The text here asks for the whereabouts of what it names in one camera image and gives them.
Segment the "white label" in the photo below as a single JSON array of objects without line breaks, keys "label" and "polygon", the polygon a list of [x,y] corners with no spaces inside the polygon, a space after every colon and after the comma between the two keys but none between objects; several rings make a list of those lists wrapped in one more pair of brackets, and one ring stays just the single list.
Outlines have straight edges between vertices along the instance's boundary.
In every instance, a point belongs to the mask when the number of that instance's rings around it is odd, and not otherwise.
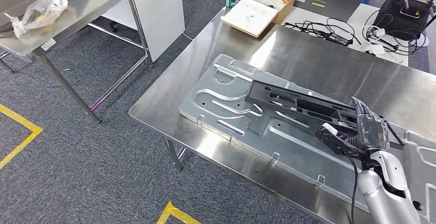
[{"label": "white label", "polygon": [[306,2],[306,0],[295,0],[295,1],[298,1],[298,2],[303,2],[303,3],[305,3],[305,2]]},{"label": "white label", "polygon": [[44,43],[41,48],[44,51],[47,51],[49,48],[51,48],[54,44],[56,44],[56,41],[52,38],[50,40],[48,40],[46,43]]},{"label": "white label", "polygon": [[322,126],[324,126],[325,129],[329,130],[333,135],[337,135],[338,134],[338,130],[336,130],[330,124],[324,123]]}]

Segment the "black metal bracket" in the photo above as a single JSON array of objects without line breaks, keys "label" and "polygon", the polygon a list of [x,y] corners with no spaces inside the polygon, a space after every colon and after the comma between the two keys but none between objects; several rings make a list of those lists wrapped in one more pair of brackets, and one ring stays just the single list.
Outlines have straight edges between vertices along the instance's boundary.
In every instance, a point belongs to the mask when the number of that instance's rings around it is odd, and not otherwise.
[{"label": "black metal bracket", "polygon": [[336,155],[349,156],[361,161],[366,161],[369,158],[369,153],[352,145],[339,133],[335,133],[332,129],[322,125],[318,131],[314,133],[321,142],[327,145]]},{"label": "black metal bracket", "polygon": [[347,137],[357,135],[356,109],[260,81],[253,81],[245,101],[272,108],[309,126],[314,134],[328,123]]}]

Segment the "stamped metal plate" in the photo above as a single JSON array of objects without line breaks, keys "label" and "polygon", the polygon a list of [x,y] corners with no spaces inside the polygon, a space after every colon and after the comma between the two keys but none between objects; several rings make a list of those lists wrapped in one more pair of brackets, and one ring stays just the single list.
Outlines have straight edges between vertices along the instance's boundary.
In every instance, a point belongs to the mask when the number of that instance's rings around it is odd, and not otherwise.
[{"label": "stamped metal plate", "polygon": [[[313,134],[305,132],[307,129],[304,128],[311,124],[245,102],[244,98],[253,80],[339,103],[222,54],[184,98],[179,111],[202,127],[351,203],[354,170],[348,158],[335,155]],[[420,147],[415,142],[406,141],[407,146],[402,151],[391,148],[389,152],[402,161],[412,199],[423,206],[420,214],[426,215],[425,219],[432,220],[434,217],[429,215],[435,209],[432,209],[434,203],[429,203],[429,197],[436,194],[433,184],[436,183],[436,163],[425,162],[422,158],[425,152],[429,160],[434,160],[436,144],[401,127],[394,125],[394,129],[401,137],[415,137],[426,145]],[[419,166],[425,167],[427,172],[419,172],[416,169]],[[360,192],[357,192],[356,206],[368,212]]]}]

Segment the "stainless steel table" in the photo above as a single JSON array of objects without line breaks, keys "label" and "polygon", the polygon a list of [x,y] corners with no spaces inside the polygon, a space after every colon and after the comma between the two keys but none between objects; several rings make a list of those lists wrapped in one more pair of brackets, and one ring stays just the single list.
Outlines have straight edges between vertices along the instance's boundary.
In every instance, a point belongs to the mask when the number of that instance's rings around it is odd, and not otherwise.
[{"label": "stainless steel table", "polygon": [[[223,25],[222,15],[224,10],[130,109],[133,118],[163,135],[178,169],[184,150],[176,153],[173,142],[323,220],[349,223],[349,203],[179,114],[183,98],[221,53],[337,101],[360,98],[391,122],[436,140],[436,76],[281,26],[255,39]],[[356,208],[355,223],[372,219]]]},{"label": "stainless steel table", "polygon": [[[141,44],[137,44],[129,39],[113,34],[97,25],[90,24],[98,16],[105,13],[110,7],[120,1],[121,0],[68,0],[68,8],[61,14],[53,25],[30,30],[22,35],[22,38],[20,39],[17,39],[14,36],[11,36],[10,38],[0,38],[0,47],[10,53],[14,53],[24,58],[39,60],[47,71],[74,98],[80,107],[87,112],[94,121],[98,122],[99,118],[95,115],[94,110],[103,102],[103,100],[106,99],[145,60],[148,61],[150,66],[153,64],[134,0],[129,0],[129,4],[132,8],[133,16],[138,28]],[[115,84],[112,85],[91,107],[88,107],[55,66],[53,66],[50,60],[44,56],[45,50],[43,49],[43,45],[49,40],[54,40],[56,43],[59,43],[86,25],[90,25],[102,32],[111,34],[125,42],[142,48],[145,52],[145,55],[139,59],[118,81],[116,81]]]}]

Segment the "table leg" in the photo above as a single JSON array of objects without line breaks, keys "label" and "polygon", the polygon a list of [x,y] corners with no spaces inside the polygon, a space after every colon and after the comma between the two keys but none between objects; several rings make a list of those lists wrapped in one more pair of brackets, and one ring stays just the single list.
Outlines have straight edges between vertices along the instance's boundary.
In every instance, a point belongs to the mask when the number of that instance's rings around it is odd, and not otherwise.
[{"label": "table leg", "polygon": [[176,150],[174,149],[173,141],[167,139],[166,137],[163,138],[163,142],[165,144],[165,147],[167,147],[168,152],[170,153],[171,160],[173,161],[174,166],[177,170],[181,170],[180,161],[178,159],[178,156],[176,154]]},{"label": "table leg", "polygon": [[2,59],[6,56],[9,55],[9,52],[4,52],[2,54],[0,54],[0,66],[5,70],[5,71],[10,71],[10,72],[14,72],[12,70],[12,68],[10,66],[8,66],[8,64],[6,64]]},{"label": "table leg", "polygon": [[38,60],[45,67],[45,69],[53,76],[56,81],[64,87],[64,89],[72,96],[72,98],[79,104],[79,106],[96,122],[100,119],[97,115],[86,105],[85,101],[76,93],[76,91],[71,87],[70,84],[65,80],[65,78],[60,74],[56,67],[45,57],[44,55],[39,55]]},{"label": "table leg", "polygon": [[147,44],[146,35],[144,35],[144,29],[142,28],[141,20],[139,19],[139,14],[138,14],[138,10],[136,9],[135,0],[129,0],[129,4],[130,4],[130,9],[132,10],[133,13],[133,18],[135,19],[136,28],[138,29],[139,37],[141,38],[142,46],[144,47],[144,50],[146,51],[146,54],[148,56],[147,62],[149,66],[152,67],[153,60],[151,59],[149,46]]}]

